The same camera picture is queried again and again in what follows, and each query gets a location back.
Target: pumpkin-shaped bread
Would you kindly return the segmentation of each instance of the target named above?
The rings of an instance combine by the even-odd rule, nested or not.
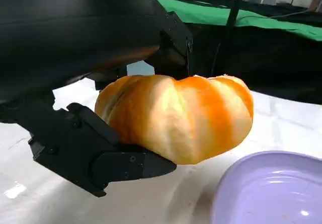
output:
[[[252,127],[253,99],[230,76],[126,76],[101,91],[95,113],[122,142],[186,165],[240,144]]]

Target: white table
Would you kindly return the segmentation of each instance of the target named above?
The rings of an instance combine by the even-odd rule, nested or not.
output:
[[[150,73],[142,64],[132,73]],[[56,108],[76,101],[94,107],[97,92],[84,80],[55,92]],[[32,160],[29,134],[0,124],[0,224],[204,224],[224,171],[259,151],[286,150],[322,158],[322,106],[253,93],[254,125],[235,149],[196,166],[146,180],[112,183],[96,198]]]

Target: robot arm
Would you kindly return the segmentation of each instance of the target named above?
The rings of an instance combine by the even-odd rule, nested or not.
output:
[[[84,77],[100,90],[139,60],[189,76],[192,36],[175,13],[155,0],[2,0],[0,14],[0,121],[30,132],[36,162],[97,197],[109,182],[176,168],[120,143],[87,107],[52,107],[52,90]]]

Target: lavender plastic bowl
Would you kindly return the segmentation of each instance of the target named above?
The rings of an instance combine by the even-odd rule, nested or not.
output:
[[[246,156],[224,174],[212,224],[322,224],[322,160],[290,152]]]

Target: green cloth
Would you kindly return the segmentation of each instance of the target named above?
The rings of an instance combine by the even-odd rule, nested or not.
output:
[[[226,25],[230,9],[219,9],[215,7],[205,7],[195,4],[184,3],[177,0],[158,0],[168,11],[174,11],[185,23]],[[305,24],[282,22],[270,19],[265,16],[240,10],[236,20],[237,27],[255,26],[264,29],[281,29],[293,34],[300,35],[316,41],[322,41],[322,28]]]

